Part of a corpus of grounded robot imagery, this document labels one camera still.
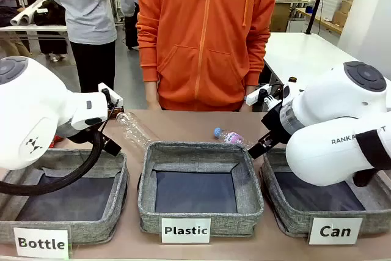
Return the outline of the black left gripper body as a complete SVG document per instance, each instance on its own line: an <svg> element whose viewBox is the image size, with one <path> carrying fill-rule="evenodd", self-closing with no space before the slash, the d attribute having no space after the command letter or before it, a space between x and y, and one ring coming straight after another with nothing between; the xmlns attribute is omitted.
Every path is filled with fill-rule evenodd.
<svg viewBox="0 0 391 261"><path fill-rule="evenodd" d="M106 135L103 135L103 150L106 153L112 156L117 156L120 153L121 149L121 146L119 146L115 141L113 141Z"/></svg>

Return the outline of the person's right hand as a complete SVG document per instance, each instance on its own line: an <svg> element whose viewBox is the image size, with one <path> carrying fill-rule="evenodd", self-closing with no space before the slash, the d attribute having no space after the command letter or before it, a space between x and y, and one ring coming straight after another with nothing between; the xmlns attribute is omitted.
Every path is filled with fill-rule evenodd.
<svg viewBox="0 0 391 261"><path fill-rule="evenodd" d="M157 91L157 82L144 82L145 99L149 110L161 110L159 95Z"/></svg>

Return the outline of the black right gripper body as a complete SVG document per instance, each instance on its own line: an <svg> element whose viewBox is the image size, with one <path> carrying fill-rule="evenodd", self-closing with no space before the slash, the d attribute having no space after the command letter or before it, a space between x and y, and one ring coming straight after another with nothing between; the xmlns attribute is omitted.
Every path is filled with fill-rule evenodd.
<svg viewBox="0 0 391 261"><path fill-rule="evenodd" d="M264 126L269 130L269 132L261 138L261 144L266 151L271 150L277 144L287 144L291 138L291 134L284 129L280 121L281 109L282 104L278 103L269 110L261 120Z"/></svg>

